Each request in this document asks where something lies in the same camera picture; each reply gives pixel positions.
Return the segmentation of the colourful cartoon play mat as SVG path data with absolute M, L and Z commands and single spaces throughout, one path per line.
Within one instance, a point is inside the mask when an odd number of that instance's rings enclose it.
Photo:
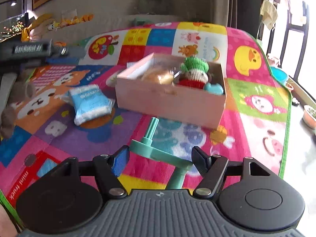
M 191 149 L 234 161 L 257 159 L 284 175 L 290 93 L 271 74 L 258 42 L 245 31 L 205 23 L 161 23 L 103 33 L 80 42 L 86 56 L 35 71 L 36 95 L 13 108 L 12 138 L 1 142 L 1 194 L 15 205 L 29 185 L 74 156 L 88 161 L 140 140 L 159 117 L 152 145 L 183 159 Z M 139 81 L 162 56 L 180 65 L 195 55 L 212 62 L 210 79 L 224 95 Z

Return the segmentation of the teal knitted cloth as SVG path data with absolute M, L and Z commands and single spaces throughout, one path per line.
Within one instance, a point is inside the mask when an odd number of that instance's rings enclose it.
M 140 26 L 150 26 L 151 24 L 153 24 L 153 22 L 148 19 L 134 18 L 130 21 L 129 26 L 140 27 Z

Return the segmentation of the pink cardboard box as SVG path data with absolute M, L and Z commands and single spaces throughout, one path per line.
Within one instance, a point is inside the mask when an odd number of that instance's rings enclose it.
M 226 94 L 211 94 L 203 89 L 160 85 L 142 81 L 152 67 L 179 71 L 183 57 L 151 53 L 117 75 L 116 100 L 119 108 L 185 122 L 206 128 L 217 128 L 225 106 Z

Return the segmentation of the blue white tissue pack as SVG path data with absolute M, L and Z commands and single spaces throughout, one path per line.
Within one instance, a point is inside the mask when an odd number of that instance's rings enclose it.
M 77 126 L 110 115 L 115 105 L 115 99 L 104 95 L 96 84 L 72 88 L 63 99 L 74 107 L 74 124 Z

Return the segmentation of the small terracotta plant pot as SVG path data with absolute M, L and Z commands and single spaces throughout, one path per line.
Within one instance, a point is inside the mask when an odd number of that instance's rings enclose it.
M 303 121 L 309 128 L 316 129 L 315 109 L 307 104 L 304 105 Z

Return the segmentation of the yellow plush toy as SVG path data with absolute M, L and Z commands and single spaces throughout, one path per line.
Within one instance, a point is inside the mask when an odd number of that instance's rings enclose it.
M 56 21 L 53 15 L 51 13 L 45 13 L 21 31 L 21 41 L 32 42 L 41 40 L 44 34 L 55 29 L 55 25 Z

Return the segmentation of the green crochet doll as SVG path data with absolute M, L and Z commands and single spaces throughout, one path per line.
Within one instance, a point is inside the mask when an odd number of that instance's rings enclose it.
M 178 84 L 181 86 L 203 89 L 208 82 L 209 65 L 205 59 L 196 56 L 185 58 L 181 64 L 181 75 Z

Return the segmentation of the bagged bread bun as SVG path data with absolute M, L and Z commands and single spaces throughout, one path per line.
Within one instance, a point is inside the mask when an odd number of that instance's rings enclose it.
M 174 81 L 174 74 L 168 69 L 154 67 L 148 69 L 141 77 L 141 80 L 160 85 L 171 85 Z

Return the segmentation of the grey round wall ornament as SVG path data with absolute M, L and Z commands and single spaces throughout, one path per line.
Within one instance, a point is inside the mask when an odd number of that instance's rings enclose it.
M 172 15 L 173 0 L 136 0 L 135 9 L 139 14 Z

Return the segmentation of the teal plastic hand crank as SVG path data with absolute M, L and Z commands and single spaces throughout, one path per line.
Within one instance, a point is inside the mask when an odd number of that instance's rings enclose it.
M 192 168 L 193 163 L 151 146 L 158 123 L 159 119 L 152 117 L 141 141 L 132 139 L 129 150 L 141 157 L 174 166 L 175 169 L 166 185 L 166 189 L 182 189 L 186 173 Z

